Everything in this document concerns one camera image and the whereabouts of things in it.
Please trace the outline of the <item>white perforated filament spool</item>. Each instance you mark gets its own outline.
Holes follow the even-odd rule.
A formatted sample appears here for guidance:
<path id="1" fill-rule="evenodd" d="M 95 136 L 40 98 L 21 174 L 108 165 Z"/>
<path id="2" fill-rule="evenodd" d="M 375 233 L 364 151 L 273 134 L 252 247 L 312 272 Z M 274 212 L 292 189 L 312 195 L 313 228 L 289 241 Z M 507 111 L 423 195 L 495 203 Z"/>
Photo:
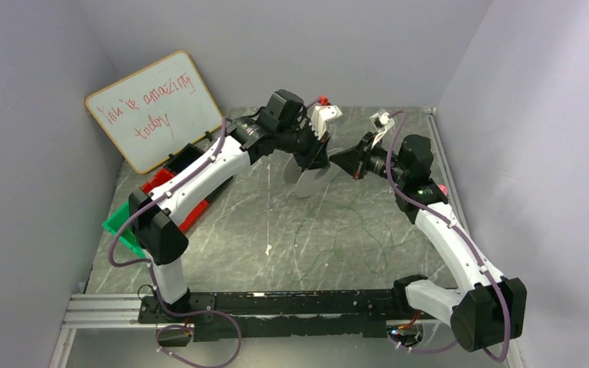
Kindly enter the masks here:
<path id="1" fill-rule="evenodd" d="M 307 198 L 325 189 L 340 172 L 341 168 L 335 163 L 324 169 L 302 171 L 291 154 L 285 164 L 282 178 L 286 184 L 294 184 L 294 193 L 298 198 Z"/>

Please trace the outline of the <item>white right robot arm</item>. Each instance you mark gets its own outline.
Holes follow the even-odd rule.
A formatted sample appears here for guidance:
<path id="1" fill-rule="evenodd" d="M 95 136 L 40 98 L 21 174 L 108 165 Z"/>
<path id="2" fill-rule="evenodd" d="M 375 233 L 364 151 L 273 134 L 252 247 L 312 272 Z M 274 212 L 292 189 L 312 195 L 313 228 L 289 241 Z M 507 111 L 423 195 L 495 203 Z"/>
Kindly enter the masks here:
<path id="1" fill-rule="evenodd" d="M 367 133 L 329 160 L 356 180 L 368 173 L 387 179 L 400 211 L 430 240 L 456 281 L 457 288 L 450 290 L 420 274 L 401 278 L 393 286 L 398 304 L 448 325 L 464 350 L 484 350 L 503 360 L 511 340 L 522 335 L 527 289 L 519 278 L 504 276 L 466 234 L 430 176 L 430 140 L 406 136 L 394 153 Z"/>

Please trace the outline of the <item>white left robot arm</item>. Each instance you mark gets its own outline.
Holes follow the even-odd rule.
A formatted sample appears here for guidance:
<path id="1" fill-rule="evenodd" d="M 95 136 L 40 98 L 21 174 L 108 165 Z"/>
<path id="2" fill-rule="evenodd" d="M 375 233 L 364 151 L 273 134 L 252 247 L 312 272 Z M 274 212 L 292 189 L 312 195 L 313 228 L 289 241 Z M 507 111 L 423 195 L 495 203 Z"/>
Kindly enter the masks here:
<path id="1" fill-rule="evenodd" d="M 189 240 L 179 225 L 223 183 L 275 151 L 291 154 L 303 173 L 329 168 L 327 125 L 341 115 L 323 97 L 308 106 L 277 90 L 252 115 L 223 119 L 214 146 L 174 178 L 149 193 L 130 194 L 131 231 L 149 260 L 156 292 L 173 313 L 187 312 L 190 299 L 183 274 Z"/>

